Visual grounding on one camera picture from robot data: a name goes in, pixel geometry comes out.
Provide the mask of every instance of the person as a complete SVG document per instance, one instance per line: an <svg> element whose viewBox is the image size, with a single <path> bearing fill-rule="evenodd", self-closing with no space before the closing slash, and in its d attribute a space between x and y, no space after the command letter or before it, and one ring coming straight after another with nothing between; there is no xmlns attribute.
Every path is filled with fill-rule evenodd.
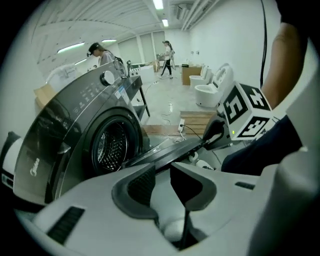
<svg viewBox="0 0 320 256"><path fill-rule="evenodd" d="M319 54L317 35L319 30L316 25L318 22L315 13L317 7L312 6L313 2L307 0L301 4L296 1L276 0L276 3L281 15L281 23L272 44L270 68L262 87L262 92L272 109L277 107L297 84L304 67L308 37L312 40ZM299 150L303 144L300 140L301 133L299 135L297 133L297 123L304 119L313 124L309 126L311 128L308 128L309 133L314 130L312 128L315 126L314 124L319 122L318 116L309 116L307 117L309 119L305 119L306 117L303 116L310 112L312 107L319 105L315 102L319 100L319 97L316 99L305 96L312 95L310 90L319 92L319 86L316 82L310 83L296 100L296 102L299 100L299 106L296 108L298 111L290 115L291 119L297 116L295 117L295 126L286 115L261 138L228 155L221 165L221 171L259 176L266 166L279 164L285 156ZM313 135L312 140L318 141L316 136Z"/></svg>
<svg viewBox="0 0 320 256"><path fill-rule="evenodd" d="M169 77L172 78L172 70L171 70L171 59L174 54L174 49L172 48L172 45L169 41L164 41L163 42L164 47L165 47L165 54L164 54L164 65L162 69L161 75L159 75L160 78L162 78L166 68L169 70Z"/></svg>
<svg viewBox="0 0 320 256"><path fill-rule="evenodd" d="M113 62L116 59L116 57L111 53L111 51L105 49L103 46L101 46L97 42L93 43L90 46L88 51L90 52L90 54L87 54L87 55L93 55L94 57L100 57L99 66Z"/></svg>

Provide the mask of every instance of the power strip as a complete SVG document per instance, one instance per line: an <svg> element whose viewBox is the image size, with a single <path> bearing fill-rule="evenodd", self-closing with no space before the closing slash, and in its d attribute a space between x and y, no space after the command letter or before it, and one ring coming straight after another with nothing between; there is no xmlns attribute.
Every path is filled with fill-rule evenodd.
<svg viewBox="0 0 320 256"><path fill-rule="evenodd" d="M185 120L184 119L180 119L180 123L178 126L178 132L182 132L184 130L184 124L185 124Z"/></svg>

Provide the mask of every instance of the ceiling light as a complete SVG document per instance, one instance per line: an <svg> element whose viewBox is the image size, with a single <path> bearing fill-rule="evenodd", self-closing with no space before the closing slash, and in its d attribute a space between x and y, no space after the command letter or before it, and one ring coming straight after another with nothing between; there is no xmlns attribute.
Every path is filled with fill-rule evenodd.
<svg viewBox="0 0 320 256"><path fill-rule="evenodd" d="M164 3L162 2L162 0L153 0L154 3L154 7L157 10L163 10L164 9Z"/></svg>
<svg viewBox="0 0 320 256"><path fill-rule="evenodd" d="M162 23L165 27L169 27L169 24L168 24L168 20L167 19L163 19L162 20Z"/></svg>
<svg viewBox="0 0 320 256"><path fill-rule="evenodd" d="M87 60L86 58L83 59L83 60L80 60L79 62L75 63L74 65L78 65L78 64L80 64L81 62L84 62L84 61L86 61L86 60Z"/></svg>
<svg viewBox="0 0 320 256"><path fill-rule="evenodd" d="M75 48L75 47L83 46L84 44L85 44L84 42L81 42L81 43L77 43L77 44L75 44L75 45L68 46L68 47L63 48L63 49L61 49L61 50L58 50L58 54L59 54L59 53L62 53L62 52L65 52L65 51L67 51L67 50L70 50L70 49L72 49L72 48Z"/></svg>
<svg viewBox="0 0 320 256"><path fill-rule="evenodd" d="M106 43L106 42L115 42L117 41L117 39L106 39L106 40L102 40L102 43Z"/></svg>

